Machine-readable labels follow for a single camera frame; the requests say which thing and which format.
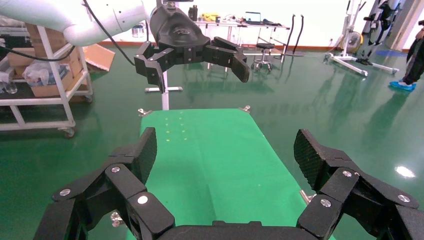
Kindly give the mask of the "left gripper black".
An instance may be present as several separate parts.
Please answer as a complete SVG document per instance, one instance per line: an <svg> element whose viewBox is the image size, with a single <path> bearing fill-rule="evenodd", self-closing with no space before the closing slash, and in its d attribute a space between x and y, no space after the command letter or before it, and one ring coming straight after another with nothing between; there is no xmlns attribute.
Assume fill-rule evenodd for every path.
<svg viewBox="0 0 424 240"><path fill-rule="evenodd" d="M243 48L217 36L211 41L179 8L156 7L150 15L150 30L157 46L142 43L134 64L136 72L161 93L166 90L164 73L173 65L203 61L231 69L242 83L248 82L250 67Z"/></svg>

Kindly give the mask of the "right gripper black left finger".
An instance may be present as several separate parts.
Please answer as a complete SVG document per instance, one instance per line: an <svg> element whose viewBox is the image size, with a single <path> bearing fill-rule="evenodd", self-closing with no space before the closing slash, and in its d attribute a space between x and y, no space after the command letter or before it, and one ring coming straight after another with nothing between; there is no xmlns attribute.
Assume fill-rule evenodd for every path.
<svg viewBox="0 0 424 240"><path fill-rule="evenodd" d="M156 130L147 127L137 143L116 148L100 168L56 190L34 239L86 240L114 211L136 239L159 239L175 218L146 186L156 155Z"/></svg>

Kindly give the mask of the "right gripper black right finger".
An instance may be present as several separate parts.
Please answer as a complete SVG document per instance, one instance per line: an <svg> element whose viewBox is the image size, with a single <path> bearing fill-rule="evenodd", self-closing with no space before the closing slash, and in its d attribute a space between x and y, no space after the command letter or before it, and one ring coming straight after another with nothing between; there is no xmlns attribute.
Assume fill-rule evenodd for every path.
<svg viewBox="0 0 424 240"><path fill-rule="evenodd" d="M327 240L348 215L377 240L423 239L424 213L411 195L365 173L344 151L320 144L307 129L297 132L293 153L315 192L298 228Z"/></svg>

